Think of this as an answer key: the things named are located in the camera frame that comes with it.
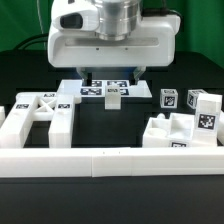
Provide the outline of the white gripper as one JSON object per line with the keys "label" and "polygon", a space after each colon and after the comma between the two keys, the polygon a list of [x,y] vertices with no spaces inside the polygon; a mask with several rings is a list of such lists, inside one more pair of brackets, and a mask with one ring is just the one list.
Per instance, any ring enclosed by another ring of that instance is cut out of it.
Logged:
{"label": "white gripper", "polygon": [[77,67],[84,86],[92,85],[85,67],[136,67],[129,84],[137,85],[146,67],[174,60],[180,23],[165,11],[144,15],[141,0],[54,0],[48,61]]}

